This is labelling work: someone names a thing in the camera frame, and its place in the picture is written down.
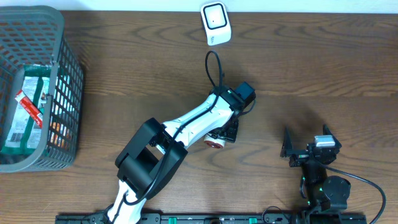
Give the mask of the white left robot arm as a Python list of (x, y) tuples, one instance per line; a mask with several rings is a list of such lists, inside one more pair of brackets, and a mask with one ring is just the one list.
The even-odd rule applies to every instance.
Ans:
[(148, 119), (115, 160), (119, 190), (104, 214), (107, 223), (138, 223), (145, 202), (171, 180), (198, 140), (222, 149), (234, 143), (240, 116), (254, 106), (255, 90), (243, 82), (237, 88), (216, 86), (208, 98), (185, 115), (163, 123)]

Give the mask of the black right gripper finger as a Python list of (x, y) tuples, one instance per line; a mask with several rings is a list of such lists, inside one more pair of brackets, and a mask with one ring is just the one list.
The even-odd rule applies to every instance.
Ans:
[(333, 135), (326, 124), (323, 125), (323, 135)]
[(301, 149), (294, 149), (292, 139), (290, 137), (290, 133), (288, 128), (284, 129), (284, 140), (282, 143), (282, 149), (280, 152), (280, 157), (291, 157), (295, 156), (297, 158), (305, 158), (308, 157), (308, 151)]

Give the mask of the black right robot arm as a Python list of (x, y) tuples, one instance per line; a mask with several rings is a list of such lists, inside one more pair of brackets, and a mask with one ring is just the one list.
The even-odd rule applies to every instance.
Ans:
[(340, 212), (348, 207), (350, 182), (340, 176), (329, 176), (326, 171), (340, 148), (341, 143), (327, 125), (323, 125), (323, 134), (315, 136), (306, 149), (295, 149), (289, 130), (285, 130), (280, 157), (288, 157), (290, 167), (302, 169), (300, 193), (317, 212)]

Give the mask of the green lid spice jar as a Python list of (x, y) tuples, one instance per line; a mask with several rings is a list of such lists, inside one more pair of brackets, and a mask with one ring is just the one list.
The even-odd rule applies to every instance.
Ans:
[(226, 141), (222, 139), (215, 139), (206, 134), (204, 137), (204, 143), (212, 148), (222, 149), (224, 148)]

